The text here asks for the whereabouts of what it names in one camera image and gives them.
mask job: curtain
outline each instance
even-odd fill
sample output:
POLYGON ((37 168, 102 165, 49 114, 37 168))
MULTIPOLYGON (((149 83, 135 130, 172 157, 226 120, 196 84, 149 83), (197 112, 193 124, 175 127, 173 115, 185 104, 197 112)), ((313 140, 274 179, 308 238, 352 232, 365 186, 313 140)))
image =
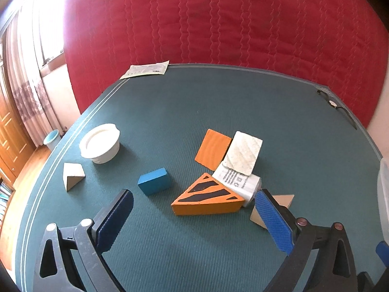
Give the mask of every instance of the curtain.
POLYGON ((27 0, 6 31, 9 82, 22 121, 36 146, 54 129, 63 133, 40 76, 33 39, 33 3, 27 0))

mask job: red curtain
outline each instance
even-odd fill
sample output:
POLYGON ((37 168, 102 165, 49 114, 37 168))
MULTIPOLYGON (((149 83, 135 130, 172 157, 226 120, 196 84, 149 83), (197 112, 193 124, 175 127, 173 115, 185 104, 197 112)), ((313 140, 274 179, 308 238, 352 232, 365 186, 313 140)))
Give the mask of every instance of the red curtain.
POLYGON ((65 55, 81 112, 131 64, 170 60, 328 85, 367 126, 388 33, 365 0, 66 0, 65 55))

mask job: light blue bucket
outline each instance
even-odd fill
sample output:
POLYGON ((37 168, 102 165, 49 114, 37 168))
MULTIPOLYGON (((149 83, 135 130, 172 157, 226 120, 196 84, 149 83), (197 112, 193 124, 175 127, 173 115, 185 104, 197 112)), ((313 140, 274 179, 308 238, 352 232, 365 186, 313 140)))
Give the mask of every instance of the light blue bucket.
POLYGON ((58 145, 58 143, 61 141, 61 136, 60 136, 60 132, 55 129, 53 130, 52 132, 50 132, 45 140, 43 141, 43 143, 51 150, 53 151, 55 146, 58 145))

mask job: table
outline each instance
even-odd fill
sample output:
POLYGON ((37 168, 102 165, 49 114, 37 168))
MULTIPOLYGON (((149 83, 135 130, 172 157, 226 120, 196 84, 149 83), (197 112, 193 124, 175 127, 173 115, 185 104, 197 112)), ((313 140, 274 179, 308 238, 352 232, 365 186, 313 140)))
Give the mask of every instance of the table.
MULTIPOLYGON (((344 224, 357 273, 376 281, 383 239, 376 181, 381 155, 357 121, 317 93, 328 88, 270 71, 204 64, 170 65, 165 75, 117 81, 71 127, 44 166, 28 201, 16 250, 16 278, 31 291, 45 226, 92 218, 122 188, 134 209, 104 258, 127 291, 262 291, 283 262, 269 233, 250 221, 253 204, 234 214, 180 216, 171 202, 202 173, 195 162, 206 130, 237 130, 263 139, 253 173, 272 194, 295 194, 290 211, 312 224, 344 224), (121 131, 120 150, 106 164, 80 156, 85 133, 103 123, 121 131), (64 162, 82 164, 86 178, 68 193, 64 162), (141 174, 165 167, 174 185, 145 196, 141 174)), ((81 261, 78 253, 76 264, 81 261)), ((301 291, 312 252, 295 291, 301 291)), ((80 275, 93 291, 85 271, 80 275)))

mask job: white block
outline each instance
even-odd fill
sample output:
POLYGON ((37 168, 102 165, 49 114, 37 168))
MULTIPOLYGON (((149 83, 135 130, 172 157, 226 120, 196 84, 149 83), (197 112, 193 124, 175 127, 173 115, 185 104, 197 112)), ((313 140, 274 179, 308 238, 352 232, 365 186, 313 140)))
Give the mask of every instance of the white block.
POLYGON ((244 175, 250 175, 261 146, 261 139, 237 131, 222 164, 244 175))
POLYGON ((66 191, 69 191, 84 178, 85 173, 81 164, 70 164, 68 162, 63 164, 63 184, 66 191))
POLYGON ((250 203, 257 191, 261 188, 260 177, 254 174, 250 174, 250 176, 244 175, 222 164, 219 164, 212 177, 243 197, 245 199, 244 207, 250 203))
MULTIPOLYGON (((273 195, 273 198, 277 201, 279 205, 289 208, 294 198, 294 195, 293 194, 273 195)), ((253 221, 255 224, 258 224, 259 226, 262 226, 263 228, 267 229, 265 223, 262 220, 262 217, 259 215, 255 206, 254 209, 252 210, 250 220, 253 221)))

